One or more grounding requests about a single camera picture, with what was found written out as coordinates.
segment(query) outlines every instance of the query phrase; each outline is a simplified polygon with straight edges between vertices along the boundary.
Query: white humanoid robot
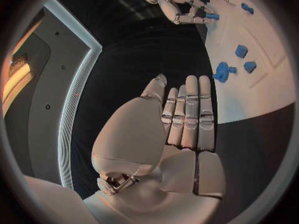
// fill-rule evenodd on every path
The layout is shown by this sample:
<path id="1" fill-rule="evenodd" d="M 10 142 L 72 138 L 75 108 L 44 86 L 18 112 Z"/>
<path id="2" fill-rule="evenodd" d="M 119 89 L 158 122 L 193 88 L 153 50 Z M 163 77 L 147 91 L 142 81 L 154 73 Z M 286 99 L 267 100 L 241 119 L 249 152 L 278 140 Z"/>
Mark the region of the white humanoid robot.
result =
<path id="1" fill-rule="evenodd" d="M 164 75 L 151 80 L 94 143 L 100 190 L 84 202 L 99 223 L 204 224 L 225 195 L 209 78 L 188 76 L 162 110 L 166 83 Z"/>
<path id="2" fill-rule="evenodd" d="M 213 11 L 200 0 L 146 0 L 150 3 L 158 3 L 165 16 L 175 24 L 198 23 L 210 24 L 219 19 L 219 15 L 213 14 Z M 182 14 L 176 3 L 188 3 L 191 6 L 189 13 Z M 196 16 L 197 10 L 201 8 L 206 12 L 206 17 Z"/>

